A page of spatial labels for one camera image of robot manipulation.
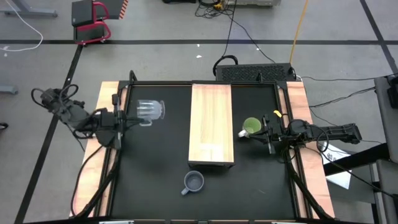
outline wooden board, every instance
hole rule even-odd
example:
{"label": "wooden board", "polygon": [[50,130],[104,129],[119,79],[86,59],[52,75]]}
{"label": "wooden board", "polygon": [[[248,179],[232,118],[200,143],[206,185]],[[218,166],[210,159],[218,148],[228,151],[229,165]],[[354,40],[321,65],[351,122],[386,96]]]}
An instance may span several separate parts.
{"label": "wooden board", "polygon": [[[112,105],[112,94],[118,92],[118,85],[119,82],[103,82],[101,85],[101,89],[99,91],[98,101],[96,109],[99,108],[107,108],[108,111],[113,111]],[[126,93],[127,91],[124,90],[121,96],[121,108],[124,108],[124,103],[126,100]],[[83,158],[83,162],[86,161],[87,157],[92,155],[97,148],[100,147],[97,139],[89,139],[87,140],[86,152]],[[80,181],[78,183],[76,195],[73,201],[73,209],[75,213],[79,213],[83,210],[86,204],[90,201],[96,190],[98,189],[102,167],[104,165],[104,158],[105,158],[105,148],[100,149],[100,151],[93,156],[83,168]],[[114,151],[111,154],[111,161],[109,162],[109,169],[112,166],[113,158],[114,158]],[[109,186],[105,190],[102,198],[102,204],[100,208],[100,215],[106,214],[106,206],[108,204],[108,197],[109,197]]]}
{"label": "wooden board", "polygon": [[192,85],[189,163],[234,162],[231,85]]}
{"label": "wooden board", "polygon": [[[290,105],[292,107],[293,119],[302,119],[312,124],[312,117],[308,106],[304,84],[302,82],[288,82],[287,90]],[[317,148],[315,142],[308,143],[307,147],[310,149]],[[319,153],[310,149],[300,150],[307,188],[324,211],[334,217],[335,213],[333,211],[333,205],[331,204],[325,172],[323,171],[322,158]],[[296,187],[296,190],[297,192],[300,192],[298,198],[301,198],[301,200],[298,201],[300,215],[305,217],[305,214],[303,213],[303,211],[305,211],[305,207],[302,194],[298,187]],[[312,214],[314,218],[318,218],[314,211]]]}

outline mug handle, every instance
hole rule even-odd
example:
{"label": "mug handle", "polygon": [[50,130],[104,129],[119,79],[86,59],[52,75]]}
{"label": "mug handle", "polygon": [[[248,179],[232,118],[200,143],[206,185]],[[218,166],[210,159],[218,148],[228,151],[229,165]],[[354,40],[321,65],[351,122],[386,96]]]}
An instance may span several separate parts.
{"label": "mug handle", "polygon": [[182,195],[186,195],[189,192],[189,190],[185,187],[182,191],[181,194]]}
{"label": "mug handle", "polygon": [[146,126],[151,126],[152,125],[152,120],[145,120],[141,123],[139,123],[139,125],[141,125],[142,127],[146,127]]}
{"label": "mug handle", "polygon": [[243,138],[246,137],[246,135],[248,134],[248,132],[246,130],[242,130],[238,133],[239,138]]}

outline clear plastic pitcher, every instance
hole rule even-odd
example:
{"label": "clear plastic pitcher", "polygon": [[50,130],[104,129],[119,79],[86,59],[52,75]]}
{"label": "clear plastic pitcher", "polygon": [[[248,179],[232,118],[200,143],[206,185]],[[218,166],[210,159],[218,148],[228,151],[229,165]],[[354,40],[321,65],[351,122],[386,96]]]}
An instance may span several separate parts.
{"label": "clear plastic pitcher", "polygon": [[151,126],[152,121],[163,119],[165,115],[165,106],[163,100],[137,100],[137,117],[145,121],[141,122],[141,126]]}

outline green cup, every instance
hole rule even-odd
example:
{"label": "green cup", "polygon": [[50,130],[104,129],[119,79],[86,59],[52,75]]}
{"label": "green cup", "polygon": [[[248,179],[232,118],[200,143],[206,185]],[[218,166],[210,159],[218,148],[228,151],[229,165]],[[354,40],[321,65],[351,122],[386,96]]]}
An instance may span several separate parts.
{"label": "green cup", "polygon": [[261,130],[261,122],[257,118],[248,118],[244,120],[242,125],[242,131],[238,133],[240,138],[249,138],[250,134],[256,133]]}

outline concrete floor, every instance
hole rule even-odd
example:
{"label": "concrete floor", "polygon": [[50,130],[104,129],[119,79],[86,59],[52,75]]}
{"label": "concrete floor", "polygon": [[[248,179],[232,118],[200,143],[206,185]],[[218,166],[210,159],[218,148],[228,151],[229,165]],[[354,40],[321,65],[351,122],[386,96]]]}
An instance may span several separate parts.
{"label": "concrete floor", "polygon": [[[45,40],[71,40],[70,0],[28,1],[35,7],[54,8],[58,18],[27,18]],[[292,40],[304,0],[283,0],[272,9],[238,8],[235,19],[253,39]],[[395,0],[366,1],[385,40],[398,40]],[[226,16],[202,19],[194,16],[196,4],[166,5],[160,0],[135,0],[121,21],[107,22],[113,40],[226,39]],[[28,45],[2,44],[4,40],[37,40],[34,31],[17,17],[0,15],[0,47],[19,49]],[[233,26],[231,39],[248,39]],[[359,0],[311,0],[300,40],[377,40]],[[76,99],[95,107],[102,81],[126,80],[133,69],[139,80],[214,80],[211,68],[225,44],[91,45],[84,48],[72,83],[79,85]],[[288,62],[291,45],[260,45],[276,62]],[[398,46],[389,45],[393,57]],[[25,52],[0,52],[0,83],[17,85],[19,94],[0,95],[0,121],[10,124],[0,134],[0,217],[12,223],[50,124],[51,115],[30,99],[31,89],[60,88],[68,73],[76,45],[44,44]],[[240,63],[269,63],[256,46],[231,44],[228,53]],[[300,76],[314,78],[368,78],[392,73],[380,45],[298,45],[293,66]],[[310,105],[372,87],[373,82],[323,83],[304,80]],[[384,133],[373,91],[323,108],[317,115],[332,123],[356,123],[364,139],[383,142]],[[317,118],[315,124],[327,125]],[[374,145],[333,142],[350,151]],[[25,222],[67,218],[70,197],[83,153],[68,129],[58,124]],[[336,216],[346,221],[372,223],[370,205],[333,198]]]}

